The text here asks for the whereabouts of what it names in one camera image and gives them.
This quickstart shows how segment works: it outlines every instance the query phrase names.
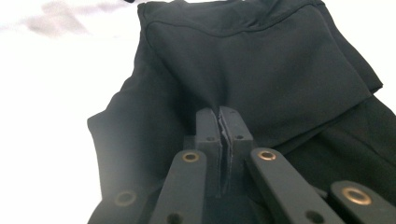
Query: white background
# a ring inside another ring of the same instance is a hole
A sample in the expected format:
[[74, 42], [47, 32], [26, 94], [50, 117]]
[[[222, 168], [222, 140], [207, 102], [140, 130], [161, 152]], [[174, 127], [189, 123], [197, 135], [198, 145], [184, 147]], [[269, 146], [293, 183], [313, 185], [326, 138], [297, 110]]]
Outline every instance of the white background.
[[[0, 3], [0, 223], [87, 223], [100, 188], [86, 119], [134, 68], [136, 3], [48, 2]], [[396, 3], [326, 4], [383, 81], [376, 96], [395, 112]]]

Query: black fabric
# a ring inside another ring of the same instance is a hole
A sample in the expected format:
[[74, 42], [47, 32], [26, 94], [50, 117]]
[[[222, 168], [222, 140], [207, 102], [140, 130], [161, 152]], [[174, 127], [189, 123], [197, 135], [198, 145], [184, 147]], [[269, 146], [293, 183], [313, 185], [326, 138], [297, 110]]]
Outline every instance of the black fabric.
[[322, 2], [149, 2], [138, 15], [134, 72], [88, 120], [104, 199], [165, 178], [195, 112], [225, 105], [311, 184], [349, 179], [396, 203], [395, 116]]

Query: white surface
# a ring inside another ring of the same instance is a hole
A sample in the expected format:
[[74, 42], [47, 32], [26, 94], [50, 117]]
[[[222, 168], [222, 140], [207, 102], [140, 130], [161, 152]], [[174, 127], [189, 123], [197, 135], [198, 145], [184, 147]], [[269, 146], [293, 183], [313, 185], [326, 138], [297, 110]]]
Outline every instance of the white surface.
[[[100, 189], [86, 119], [106, 108], [133, 71], [136, 4], [74, 0], [67, 13], [45, 13], [40, 6], [48, 2], [0, 3], [0, 223], [88, 221]], [[327, 6], [384, 82], [377, 96], [395, 112], [396, 3]]]

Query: black cloth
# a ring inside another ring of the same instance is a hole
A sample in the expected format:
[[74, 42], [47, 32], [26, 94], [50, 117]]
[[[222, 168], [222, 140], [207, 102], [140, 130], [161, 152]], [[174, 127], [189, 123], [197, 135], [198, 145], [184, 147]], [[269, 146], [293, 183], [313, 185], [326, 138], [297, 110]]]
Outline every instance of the black cloth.
[[88, 119], [104, 198], [94, 223], [127, 223], [109, 199], [165, 178], [195, 112], [221, 105], [312, 185], [352, 180], [396, 204], [396, 118], [321, 1], [148, 2], [138, 15], [134, 72]]

